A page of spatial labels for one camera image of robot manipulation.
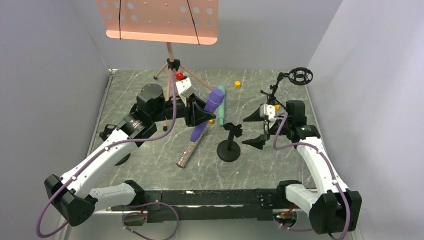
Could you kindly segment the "black round-base microphone stand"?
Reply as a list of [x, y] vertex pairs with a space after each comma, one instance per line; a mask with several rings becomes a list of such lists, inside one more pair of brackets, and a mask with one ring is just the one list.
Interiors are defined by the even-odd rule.
[[227, 140], [221, 141], [216, 149], [218, 157], [227, 163], [236, 161], [241, 154], [240, 146], [234, 142], [234, 137], [239, 138], [243, 134], [242, 124], [234, 125], [232, 122], [227, 122], [223, 128], [228, 131]]

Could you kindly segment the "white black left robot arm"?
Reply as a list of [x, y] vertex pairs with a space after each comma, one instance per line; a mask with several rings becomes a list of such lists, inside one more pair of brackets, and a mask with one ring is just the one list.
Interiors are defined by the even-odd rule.
[[95, 185], [124, 157], [144, 142], [154, 140], [157, 122], [184, 118], [188, 127], [195, 127], [215, 117], [211, 101], [203, 101], [192, 90], [166, 100], [160, 85], [145, 85], [130, 113], [114, 127], [101, 146], [62, 176], [52, 174], [44, 181], [51, 204], [75, 227], [99, 210], [145, 203], [145, 191], [133, 180], [105, 188], [95, 188]]

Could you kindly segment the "purple microphone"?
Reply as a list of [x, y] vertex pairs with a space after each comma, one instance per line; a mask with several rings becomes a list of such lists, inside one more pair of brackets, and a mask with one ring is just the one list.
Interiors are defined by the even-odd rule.
[[[203, 108], [206, 112], [214, 113], [215, 110], [222, 104], [225, 98], [225, 93], [223, 90], [219, 88], [214, 88], [207, 96], [207, 101], [205, 107]], [[200, 125], [195, 126], [191, 136], [190, 141], [196, 142], [202, 133], [204, 132], [206, 125], [208, 124], [208, 120], [202, 122]]]

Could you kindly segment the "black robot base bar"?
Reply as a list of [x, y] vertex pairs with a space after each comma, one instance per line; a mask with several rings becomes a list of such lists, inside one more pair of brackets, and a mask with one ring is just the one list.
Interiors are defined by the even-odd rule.
[[274, 188], [226, 190], [147, 190], [143, 211], [148, 223], [256, 219], [271, 221], [290, 210], [292, 203], [278, 199]]

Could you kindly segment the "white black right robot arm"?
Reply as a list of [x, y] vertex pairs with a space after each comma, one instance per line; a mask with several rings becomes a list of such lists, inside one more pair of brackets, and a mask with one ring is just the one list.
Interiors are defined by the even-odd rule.
[[327, 234], [343, 240], [356, 229], [362, 197], [352, 191], [337, 174], [323, 147], [321, 135], [313, 124], [307, 123], [305, 103], [288, 100], [281, 112], [271, 104], [261, 104], [244, 122], [263, 122], [263, 134], [245, 140], [245, 145], [263, 149], [266, 141], [273, 139], [273, 148], [294, 148], [301, 155], [315, 182], [316, 192], [311, 192], [299, 180], [280, 181], [270, 196], [259, 192], [262, 208], [299, 208], [308, 215], [310, 231]]

